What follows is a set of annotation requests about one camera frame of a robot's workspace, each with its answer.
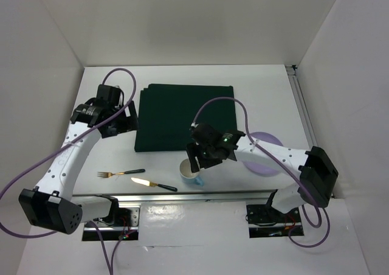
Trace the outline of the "blue mug white inside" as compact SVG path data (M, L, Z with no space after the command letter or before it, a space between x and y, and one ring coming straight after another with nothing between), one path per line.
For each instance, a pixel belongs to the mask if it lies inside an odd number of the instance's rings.
M184 183L203 186L204 181L200 177L200 172L192 172L188 159L183 160L179 165L179 173Z

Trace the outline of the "dark green cloth placemat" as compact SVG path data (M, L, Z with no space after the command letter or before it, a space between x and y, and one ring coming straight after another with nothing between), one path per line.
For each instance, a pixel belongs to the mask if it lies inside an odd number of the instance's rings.
M232 86L152 83L140 92L134 150L182 151L192 141L190 125L201 106L216 97L234 98Z

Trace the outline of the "gold knife black handle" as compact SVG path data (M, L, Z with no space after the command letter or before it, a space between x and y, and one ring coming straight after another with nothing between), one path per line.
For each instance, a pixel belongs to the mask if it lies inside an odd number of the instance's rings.
M151 181L148 181L145 179L131 177L131 181L133 181L134 183L137 183L137 184L141 184L143 186L147 186L147 187L159 187L161 189L169 190L172 192L177 192L176 187L168 186L168 185L164 185L164 184L159 184L159 183L154 183L154 182L151 182Z

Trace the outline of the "purple plastic plate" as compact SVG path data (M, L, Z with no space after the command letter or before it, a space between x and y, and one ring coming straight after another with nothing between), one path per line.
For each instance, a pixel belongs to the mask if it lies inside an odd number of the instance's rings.
M260 139L261 141L264 141L264 142L283 146L282 142L277 137L275 137L274 135L272 135L270 133L257 131L257 132L251 132L250 135L254 139ZM279 171L272 169L268 166L265 166L262 164L257 164L254 162L243 162L243 164L247 169L249 169L251 172L253 172L259 176L271 177L271 176L276 176L280 173Z

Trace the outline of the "gold fork black handle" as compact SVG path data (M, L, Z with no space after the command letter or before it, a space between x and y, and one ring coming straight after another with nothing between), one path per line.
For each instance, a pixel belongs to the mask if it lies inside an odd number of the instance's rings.
M99 177L99 178L110 178L110 177L113 177L113 176L131 175L131 174L145 173L145 172L146 172L145 169L128 170L128 171L117 172L117 173L97 172L97 177Z

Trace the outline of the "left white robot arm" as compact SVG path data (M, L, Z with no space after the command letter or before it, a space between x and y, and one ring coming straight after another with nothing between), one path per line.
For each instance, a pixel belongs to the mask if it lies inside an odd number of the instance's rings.
M119 221L117 199L105 194L75 198L73 192L89 153L100 139L138 129L134 102L124 104L123 99L120 88L99 85L94 98L74 109L64 151L56 155L32 190L24 189L19 195L32 226L72 234L81 223L100 220L112 226Z

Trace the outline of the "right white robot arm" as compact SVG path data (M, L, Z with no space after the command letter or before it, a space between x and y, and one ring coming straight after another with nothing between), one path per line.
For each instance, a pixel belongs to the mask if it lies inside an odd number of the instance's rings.
M221 133L207 124L192 126L191 138L193 142L186 151L192 172L229 159L261 164L292 177L292 185L270 195L265 207L269 220L280 221L286 213L304 204L328 207L339 173L322 148L296 150L253 139L242 131Z

